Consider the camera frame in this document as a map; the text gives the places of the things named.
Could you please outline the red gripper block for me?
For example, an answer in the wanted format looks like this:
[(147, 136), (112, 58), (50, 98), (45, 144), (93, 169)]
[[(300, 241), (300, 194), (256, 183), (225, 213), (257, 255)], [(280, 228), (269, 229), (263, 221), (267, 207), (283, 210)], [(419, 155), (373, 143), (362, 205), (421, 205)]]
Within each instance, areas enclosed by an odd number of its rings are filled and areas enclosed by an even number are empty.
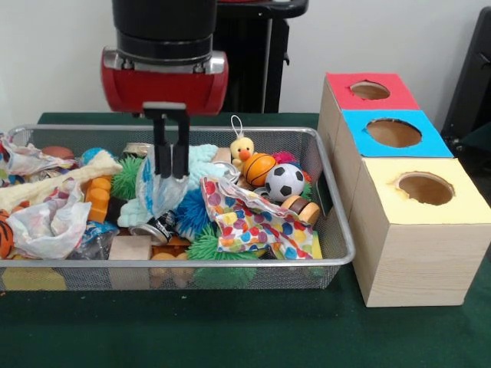
[[(216, 115), (223, 106), (229, 77), (229, 63), (223, 52), (197, 64), (162, 65), (134, 61), (120, 52), (101, 56), (101, 82), (112, 111), (142, 113), (146, 102), (182, 103), (191, 115)], [(173, 147), (173, 176), (189, 175), (189, 125), (185, 107), (176, 111), (178, 140)], [(171, 174), (170, 144), (165, 136), (166, 115), (153, 112), (155, 174)]]

